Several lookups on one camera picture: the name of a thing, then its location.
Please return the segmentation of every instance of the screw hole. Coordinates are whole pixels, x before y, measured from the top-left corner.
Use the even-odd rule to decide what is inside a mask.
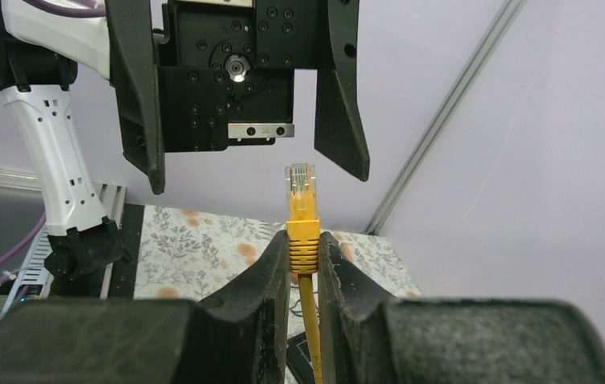
[[[356,58],[357,57],[357,47],[355,47],[351,44],[346,44],[345,45],[345,55],[347,55],[348,58]]]

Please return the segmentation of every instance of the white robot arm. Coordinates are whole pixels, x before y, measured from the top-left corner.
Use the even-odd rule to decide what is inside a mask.
[[[66,0],[46,4],[94,12]],[[65,18],[22,0],[0,0],[0,94],[20,127],[43,193],[53,250],[46,259],[54,276],[51,291],[99,296],[100,272],[127,255],[74,134],[69,85],[76,62],[109,78],[104,17]]]
[[[83,232],[101,225],[107,213],[95,195],[74,135],[69,91],[60,86],[32,86],[30,92],[11,87],[1,94],[34,163],[48,234],[66,236],[71,228]]]
[[[46,0],[57,7],[87,10],[76,2]],[[52,50],[110,78],[110,37],[101,18],[66,18],[50,14],[23,0],[2,0],[6,31],[22,42]]]

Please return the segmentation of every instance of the transparent plug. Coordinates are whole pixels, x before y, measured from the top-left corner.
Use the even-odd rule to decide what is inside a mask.
[[[315,167],[307,164],[288,166],[286,183],[290,220],[315,220],[317,218]]]

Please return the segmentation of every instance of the yellow strain relief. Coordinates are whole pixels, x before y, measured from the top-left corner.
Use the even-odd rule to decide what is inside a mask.
[[[319,232],[317,220],[286,222],[289,236],[290,271],[294,274],[315,274],[319,265]]]

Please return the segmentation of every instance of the white panel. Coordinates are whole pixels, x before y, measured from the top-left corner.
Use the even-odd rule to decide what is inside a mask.
[[[371,150],[368,183],[355,181],[314,151],[312,72],[297,76],[297,138],[267,148],[168,155],[166,193],[155,197],[144,175],[121,155],[114,90],[80,68],[73,95],[84,158],[94,180],[128,186],[132,202],[268,220],[286,217],[284,167],[314,163],[324,225],[363,230],[501,3],[362,0],[359,105]],[[161,25],[157,6],[154,24]],[[15,144],[18,130],[1,104],[0,166],[30,170],[26,150]]]
[[[384,234],[425,295],[562,298],[605,339],[605,2],[527,2]]]

